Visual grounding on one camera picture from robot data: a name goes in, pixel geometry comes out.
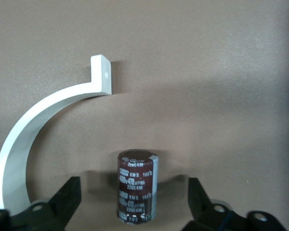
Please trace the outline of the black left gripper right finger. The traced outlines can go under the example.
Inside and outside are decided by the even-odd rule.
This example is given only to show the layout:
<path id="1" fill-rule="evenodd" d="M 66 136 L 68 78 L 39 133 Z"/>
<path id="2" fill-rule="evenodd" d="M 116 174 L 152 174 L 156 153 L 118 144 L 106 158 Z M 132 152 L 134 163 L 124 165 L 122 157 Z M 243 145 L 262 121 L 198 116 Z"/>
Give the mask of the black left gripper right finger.
<path id="1" fill-rule="evenodd" d="M 221 203 L 213 203 L 199 179 L 188 179 L 188 205 L 193 216 L 186 231 L 245 231 L 246 219 Z"/>

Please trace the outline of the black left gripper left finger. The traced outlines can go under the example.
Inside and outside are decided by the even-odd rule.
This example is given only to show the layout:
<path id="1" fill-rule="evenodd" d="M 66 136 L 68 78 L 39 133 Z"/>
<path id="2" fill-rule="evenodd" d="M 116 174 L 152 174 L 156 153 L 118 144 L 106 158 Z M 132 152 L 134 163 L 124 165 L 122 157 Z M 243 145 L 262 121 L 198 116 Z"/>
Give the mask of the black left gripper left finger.
<path id="1" fill-rule="evenodd" d="M 71 177 L 55 195 L 28 209 L 29 231 L 64 231 L 81 202 L 80 177 Z"/>

